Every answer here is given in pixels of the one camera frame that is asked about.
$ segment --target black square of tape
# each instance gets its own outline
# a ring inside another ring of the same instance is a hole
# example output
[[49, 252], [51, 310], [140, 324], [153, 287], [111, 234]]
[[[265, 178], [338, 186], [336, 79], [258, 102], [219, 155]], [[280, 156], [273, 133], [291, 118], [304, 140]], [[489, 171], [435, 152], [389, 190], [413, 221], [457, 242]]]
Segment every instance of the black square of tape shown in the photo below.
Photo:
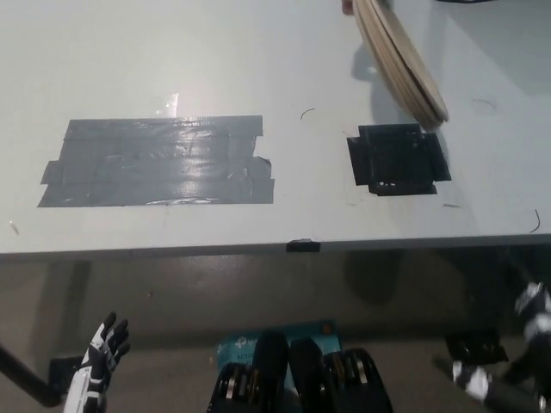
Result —
[[438, 137], [417, 124], [360, 126], [348, 138], [356, 185], [379, 196], [435, 194], [434, 182], [450, 181]]

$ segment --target teal box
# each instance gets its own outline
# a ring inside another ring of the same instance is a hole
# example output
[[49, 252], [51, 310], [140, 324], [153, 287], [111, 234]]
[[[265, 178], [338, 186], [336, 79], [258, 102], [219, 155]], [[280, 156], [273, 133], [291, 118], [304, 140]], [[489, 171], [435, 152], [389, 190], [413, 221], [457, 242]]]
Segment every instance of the teal box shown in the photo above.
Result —
[[[294, 324], [285, 327], [275, 327], [268, 330], [280, 331], [287, 337], [289, 345], [293, 340], [311, 337], [318, 344], [323, 354], [341, 351], [341, 343], [337, 336], [337, 326], [334, 321], [318, 321], [315, 323]], [[252, 363], [257, 339], [263, 330], [250, 331], [243, 334], [230, 336], [217, 348], [217, 367], [219, 372], [228, 363]], [[294, 391], [291, 371], [287, 367], [285, 388]]]

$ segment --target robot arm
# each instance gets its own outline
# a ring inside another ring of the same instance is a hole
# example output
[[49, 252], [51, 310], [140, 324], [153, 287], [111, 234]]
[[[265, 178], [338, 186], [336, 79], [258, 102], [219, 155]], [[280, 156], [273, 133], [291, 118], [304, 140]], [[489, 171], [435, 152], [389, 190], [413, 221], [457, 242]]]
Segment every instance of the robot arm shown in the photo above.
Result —
[[111, 375], [130, 350], [128, 321], [123, 320], [113, 328], [115, 320], [112, 312], [94, 334], [80, 368], [73, 375], [64, 413], [105, 412]]

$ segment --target table surface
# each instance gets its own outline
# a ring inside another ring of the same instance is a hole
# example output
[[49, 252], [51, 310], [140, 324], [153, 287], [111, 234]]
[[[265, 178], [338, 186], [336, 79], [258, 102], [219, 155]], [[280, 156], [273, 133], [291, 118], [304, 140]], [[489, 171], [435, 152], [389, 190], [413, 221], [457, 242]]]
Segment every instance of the table surface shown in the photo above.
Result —
[[[355, 185], [346, 137], [408, 119], [338, 0], [3, 2], [0, 257], [547, 242], [551, 3], [393, 6], [451, 116], [438, 195]], [[37, 207], [71, 119], [250, 114], [271, 205]]]

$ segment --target table leg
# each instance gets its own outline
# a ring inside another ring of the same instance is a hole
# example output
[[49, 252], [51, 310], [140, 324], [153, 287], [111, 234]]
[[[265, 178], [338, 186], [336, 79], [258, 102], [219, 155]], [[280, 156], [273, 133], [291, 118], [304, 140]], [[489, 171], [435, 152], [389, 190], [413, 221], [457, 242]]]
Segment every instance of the table leg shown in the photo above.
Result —
[[61, 392], [40, 379], [0, 345], [0, 373], [44, 407], [61, 404]]

